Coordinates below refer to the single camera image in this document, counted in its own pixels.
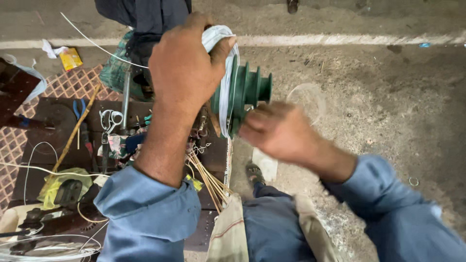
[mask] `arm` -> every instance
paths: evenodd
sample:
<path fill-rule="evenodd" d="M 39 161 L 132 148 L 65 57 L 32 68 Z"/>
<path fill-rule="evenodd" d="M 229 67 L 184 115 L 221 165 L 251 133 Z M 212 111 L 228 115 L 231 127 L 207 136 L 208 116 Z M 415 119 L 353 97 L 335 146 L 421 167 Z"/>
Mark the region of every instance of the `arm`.
<path fill-rule="evenodd" d="M 380 261 L 461 261 L 464 242 L 441 221 L 441 210 L 403 185 L 384 159 L 356 157 L 320 137 L 290 104 L 248 113 L 240 135 L 266 154 L 316 173 L 330 192 L 367 224 Z"/>
<path fill-rule="evenodd" d="M 235 38 L 210 55 L 201 43 L 212 21 L 199 13 L 166 32 L 149 59 L 153 121 L 134 167 L 112 175 L 94 200 L 110 221 L 99 261 L 183 261 L 200 202 L 182 173 L 186 141 L 201 106 L 225 74 Z"/>

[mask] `green pulley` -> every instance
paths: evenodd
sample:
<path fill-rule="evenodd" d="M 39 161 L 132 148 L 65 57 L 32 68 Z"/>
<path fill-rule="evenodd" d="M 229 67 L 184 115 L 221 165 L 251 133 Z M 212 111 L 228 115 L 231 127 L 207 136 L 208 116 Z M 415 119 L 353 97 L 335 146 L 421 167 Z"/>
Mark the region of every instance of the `green pulley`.
<path fill-rule="evenodd" d="M 238 132 L 240 125 L 244 120 L 247 112 L 245 110 L 245 105 L 252 105 L 253 107 L 256 107 L 259 101 L 268 103 L 272 95 L 272 74 L 268 77 L 261 77 L 260 67 L 257 67 L 257 72 L 249 72 L 248 62 L 246 62 L 246 66 L 237 65 L 238 57 L 235 55 L 233 58 L 227 116 L 227 119 L 231 119 L 228 130 L 228 134 L 231 137 L 233 134 Z M 214 114 L 218 114 L 220 85 L 215 90 L 210 101 L 212 112 Z"/>

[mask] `blue shirt sleeve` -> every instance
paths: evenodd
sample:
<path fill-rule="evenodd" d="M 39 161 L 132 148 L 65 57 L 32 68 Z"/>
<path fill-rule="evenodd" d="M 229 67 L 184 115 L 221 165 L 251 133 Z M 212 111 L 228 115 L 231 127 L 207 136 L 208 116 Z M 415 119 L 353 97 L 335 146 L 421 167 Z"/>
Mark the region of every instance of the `blue shirt sleeve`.
<path fill-rule="evenodd" d="M 176 189 L 133 167 L 112 175 L 94 204 L 110 219 L 99 262 L 183 262 L 184 239 L 201 210 L 191 181 Z"/>
<path fill-rule="evenodd" d="M 360 156 L 349 180 L 324 185 L 365 220 L 381 262 L 466 258 L 465 243 L 443 224 L 440 207 L 401 183 L 382 157 Z"/>

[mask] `white painted line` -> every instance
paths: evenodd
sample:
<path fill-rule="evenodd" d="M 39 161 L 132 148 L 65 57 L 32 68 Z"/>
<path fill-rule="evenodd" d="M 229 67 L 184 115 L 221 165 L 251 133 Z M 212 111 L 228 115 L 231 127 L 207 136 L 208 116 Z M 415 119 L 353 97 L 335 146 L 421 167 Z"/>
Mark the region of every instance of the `white painted line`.
<path fill-rule="evenodd" d="M 121 39 L 103 38 L 92 39 L 99 46 L 117 46 Z M 48 39 L 53 47 L 93 47 L 94 45 L 85 38 L 75 39 Z M 0 49 L 25 49 L 25 48 L 42 48 L 41 40 L 18 40 L 18 41 L 0 41 Z"/>
<path fill-rule="evenodd" d="M 116 46 L 118 38 L 92 39 L 100 46 Z M 54 47 L 89 47 L 92 43 L 86 39 L 48 39 Z M 432 45 L 464 44 L 466 43 L 466 30 L 461 34 L 446 35 L 356 35 L 356 34 L 307 34 L 307 35 L 265 35 L 265 36 L 238 36 L 238 44 L 245 47 L 272 47 L 272 46 L 305 46 L 305 45 L 411 45 L 421 43 Z M 42 48 L 42 40 L 0 41 L 0 49 L 14 48 Z"/>
<path fill-rule="evenodd" d="M 353 34 L 312 34 L 312 35 L 271 35 L 238 36 L 240 46 L 305 46 L 305 45 L 411 45 L 430 43 L 432 45 L 464 44 L 466 31 L 461 35 L 353 35 Z"/>

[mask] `person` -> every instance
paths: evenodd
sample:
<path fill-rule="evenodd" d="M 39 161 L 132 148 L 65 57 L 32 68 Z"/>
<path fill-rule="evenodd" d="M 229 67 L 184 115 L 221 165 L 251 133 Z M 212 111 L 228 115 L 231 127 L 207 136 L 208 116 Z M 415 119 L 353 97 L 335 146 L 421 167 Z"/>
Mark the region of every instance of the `person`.
<path fill-rule="evenodd" d="M 98 261 L 184 260 L 184 239 L 200 214 L 197 193 L 182 172 L 186 141 L 236 42 L 224 38 L 206 53 L 201 35 L 210 25 L 209 17 L 193 13 L 153 48 L 149 69 L 157 117 L 134 166 L 112 175 L 94 200 L 110 219 Z M 435 202 L 402 184 L 382 157 L 355 156 L 323 139 L 300 108 L 260 106 L 247 114 L 239 136 L 271 157 L 316 173 L 365 221 L 380 261 L 465 260 L 465 243 L 443 224 Z M 241 204 L 232 195 L 216 221 L 209 261 L 339 260 L 309 202 L 264 185 L 255 166 L 247 172 L 256 198 Z"/>

